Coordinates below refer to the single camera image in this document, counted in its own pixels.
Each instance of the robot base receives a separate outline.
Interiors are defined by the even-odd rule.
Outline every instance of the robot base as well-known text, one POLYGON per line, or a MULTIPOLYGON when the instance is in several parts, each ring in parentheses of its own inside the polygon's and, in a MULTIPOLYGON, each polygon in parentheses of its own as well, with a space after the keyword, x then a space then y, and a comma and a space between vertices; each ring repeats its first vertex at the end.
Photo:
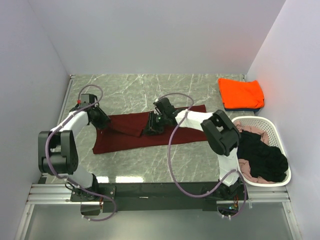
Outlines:
MULTIPOLYGON (((217 185, 218 182, 181 182, 187 192, 204 194, 217 185)), ((193 198, 183 194, 177 186, 170 183, 99 183, 98 193, 115 200, 117 211, 149 211, 149 210, 187 210, 202 209, 217 211, 217 201, 233 201, 234 196, 244 200, 244 187, 238 180, 233 186, 221 185, 217 191, 205 198, 193 198)), ((84 202, 81 214, 97 216, 100 212, 111 213, 114 205, 103 201, 101 205, 86 205, 88 199, 81 194, 71 194, 71 202, 84 202)))

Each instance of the dark red cloth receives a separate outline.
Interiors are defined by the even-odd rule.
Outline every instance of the dark red cloth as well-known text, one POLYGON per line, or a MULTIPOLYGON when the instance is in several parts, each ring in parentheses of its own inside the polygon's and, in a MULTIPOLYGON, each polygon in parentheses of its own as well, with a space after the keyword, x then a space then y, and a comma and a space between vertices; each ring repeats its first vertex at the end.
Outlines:
MULTIPOLYGON (((193 106, 190 110, 206 113, 206 106, 193 106)), ((108 128, 96 131, 94 154, 112 153, 121 150, 136 149, 150 146, 161 146, 169 143, 174 126, 166 126, 159 135, 147 136, 142 131, 146 127, 149 112, 121 114, 109 116, 111 124, 108 128)), ((202 131, 180 127, 173 138, 172 144, 186 144, 206 141, 202 131)))

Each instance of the white laundry basket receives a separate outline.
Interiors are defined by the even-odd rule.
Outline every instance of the white laundry basket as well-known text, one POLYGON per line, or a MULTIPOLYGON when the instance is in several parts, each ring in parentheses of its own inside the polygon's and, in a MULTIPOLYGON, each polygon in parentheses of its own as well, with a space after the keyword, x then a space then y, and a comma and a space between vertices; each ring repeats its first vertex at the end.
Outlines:
MULTIPOLYGON (((257 127, 263 131, 266 131, 268 133, 269 136, 269 145, 270 146, 275 146, 278 147, 282 154, 286 156, 284 147, 281 143, 278 131, 275 127, 275 125, 268 119, 264 118, 264 117, 260 117, 260 116, 238 116, 235 117, 234 119, 232 119, 232 122, 235 123, 235 121, 239 120, 241 122, 241 124, 243 126, 253 126, 253 127, 257 127)), ((272 183, 272 184, 263 184, 263 183, 255 183, 252 181, 249 181, 248 179, 246 179, 244 176, 244 180, 247 184, 253 185, 253 186, 257 186, 257 187, 279 187, 279 186, 284 186, 287 183, 289 183, 290 179, 291 179, 291 170, 290 170, 290 166, 288 167, 288 170, 285 172, 286 173, 286 177, 282 182, 276 182, 276 183, 272 183)))

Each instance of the gray marble surface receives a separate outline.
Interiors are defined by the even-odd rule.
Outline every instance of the gray marble surface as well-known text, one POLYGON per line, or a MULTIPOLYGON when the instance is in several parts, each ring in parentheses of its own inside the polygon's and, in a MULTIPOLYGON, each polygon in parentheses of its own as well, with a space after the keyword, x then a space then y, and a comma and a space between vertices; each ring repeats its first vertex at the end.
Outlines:
MULTIPOLYGON (((154 110, 153 102, 164 94, 180 92, 193 97, 195 104, 205 104, 207 112, 224 109, 218 78, 242 81, 241 74, 102 74, 75 75, 63 109, 62 120, 77 103, 80 89, 87 84, 102 87, 104 97, 100 107, 107 115, 140 113, 154 110)), ((100 95, 89 87, 85 93, 100 95)), ((172 96, 175 107, 185 107, 190 101, 172 96)), ((232 119, 253 116, 252 111, 228 111, 232 119)), ((100 182, 172 182, 167 167, 167 146, 152 146, 94 155, 96 130, 86 126, 76 137, 79 164, 94 173, 100 182)), ((207 142, 193 142, 172 146, 172 167, 178 181, 216 181, 219 178, 217 155, 207 142)), ((49 176, 47 183, 59 183, 49 176)))

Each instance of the orange cloth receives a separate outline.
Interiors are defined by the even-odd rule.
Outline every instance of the orange cloth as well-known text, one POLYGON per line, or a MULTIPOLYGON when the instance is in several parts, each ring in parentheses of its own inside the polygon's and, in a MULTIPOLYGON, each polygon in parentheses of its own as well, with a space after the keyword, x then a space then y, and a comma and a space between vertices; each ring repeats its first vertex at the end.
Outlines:
POLYGON ((264 93, 256 80, 243 82, 219 78, 218 84, 226 109, 260 109, 265 106, 264 93))

